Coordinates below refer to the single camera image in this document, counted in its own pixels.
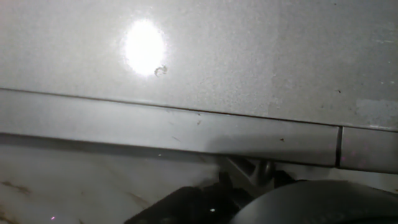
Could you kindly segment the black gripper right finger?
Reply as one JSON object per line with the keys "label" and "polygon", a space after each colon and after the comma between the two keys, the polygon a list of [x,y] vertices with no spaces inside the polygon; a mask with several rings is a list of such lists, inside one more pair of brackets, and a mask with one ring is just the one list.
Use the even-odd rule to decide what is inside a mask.
{"label": "black gripper right finger", "polygon": [[284,170],[277,170],[274,172],[274,187],[283,187],[295,182],[296,180]]}

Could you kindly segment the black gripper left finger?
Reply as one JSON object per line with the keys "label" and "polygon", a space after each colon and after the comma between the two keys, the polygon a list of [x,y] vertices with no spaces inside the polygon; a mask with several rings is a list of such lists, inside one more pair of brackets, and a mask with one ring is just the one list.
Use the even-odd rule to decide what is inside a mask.
{"label": "black gripper left finger", "polygon": [[206,187],[182,187],[124,224],[227,224],[252,196],[233,186],[227,172]]}

